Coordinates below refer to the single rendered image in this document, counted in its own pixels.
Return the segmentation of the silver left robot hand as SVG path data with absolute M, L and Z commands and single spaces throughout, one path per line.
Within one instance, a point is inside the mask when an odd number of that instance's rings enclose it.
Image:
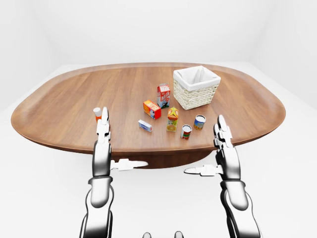
M 107 107 L 102 110 L 102 118 L 97 121 L 97 136 L 98 139 L 94 145 L 92 170 L 93 176 L 109 176 L 110 170 L 118 169 L 119 171 L 132 170 L 136 167 L 147 166 L 145 161 L 130 161 L 129 159 L 119 159 L 115 162 L 111 159 L 111 144 L 110 144 L 110 125 L 109 114 Z

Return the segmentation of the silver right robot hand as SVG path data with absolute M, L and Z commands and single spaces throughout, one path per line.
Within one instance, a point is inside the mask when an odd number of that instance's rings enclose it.
M 199 174 L 201 176 L 215 176 L 220 174 L 223 180 L 240 179 L 240 162 L 237 151 L 231 143 L 232 134 L 223 115 L 217 118 L 217 124 L 213 127 L 214 145 L 217 148 L 217 166 L 203 165 L 184 170 L 186 174 Z

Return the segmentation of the blue and yellow soup tin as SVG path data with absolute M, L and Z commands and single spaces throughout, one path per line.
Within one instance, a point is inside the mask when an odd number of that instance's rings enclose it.
M 203 115 L 197 115 L 194 121 L 194 128 L 197 130 L 202 130 L 206 122 L 206 117 Z

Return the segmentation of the red and green tomato tin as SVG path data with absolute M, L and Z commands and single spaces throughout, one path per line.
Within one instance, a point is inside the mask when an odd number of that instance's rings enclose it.
M 183 125 L 180 137 L 182 139 L 189 139 L 191 131 L 192 131 L 192 128 L 190 127 L 190 125 L 188 124 Z

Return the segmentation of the white woven basket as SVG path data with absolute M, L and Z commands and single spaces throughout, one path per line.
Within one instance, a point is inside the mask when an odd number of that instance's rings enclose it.
M 220 81 L 220 76 L 202 65 L 175 70 L 173 94 L 183 109 L 193 109 L 212 101 Z

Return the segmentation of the small white and blue box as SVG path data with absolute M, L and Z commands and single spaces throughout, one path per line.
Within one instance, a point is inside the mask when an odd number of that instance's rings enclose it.
M 144 130 L 146 130 L 146 131 L 148 131 L 148 132 L 152 132 L 152 125 L 151 124 L 149 124 L 149 123 L 147 123 L 147 122 L 145 122 L 145 121 L 143 121 L 143 120 L 138 120 L 138 124 L 139 124 L 139 127 L 140 128 L 142 128 L 142 129 L 144 129 Z

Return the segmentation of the orange juice carton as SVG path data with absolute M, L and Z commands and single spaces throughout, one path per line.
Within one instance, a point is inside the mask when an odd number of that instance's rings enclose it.
M 177 128 L 177 121 L 178 121 L 178 116 L 179 112 L 178 109 L 175 107 L 172 107 L 168 110 L 168 115 L 167 115 L 167 131 L 176 131 Z

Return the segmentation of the orange and red food box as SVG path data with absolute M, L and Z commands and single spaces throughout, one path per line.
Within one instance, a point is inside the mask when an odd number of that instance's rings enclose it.
M 148 114 L 153 119 L 158 119 L 161 117 L 161 107 L 156 105 L 151 100 L 147 100 L 143 103 L 144 112 Z

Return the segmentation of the red and white milk carton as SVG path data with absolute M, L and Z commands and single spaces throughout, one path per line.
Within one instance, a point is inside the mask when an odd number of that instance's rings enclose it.
M 157 104 L 161 108 L 169 107 L 170 88 L 168 83 L 160 84 L 157 87 Z

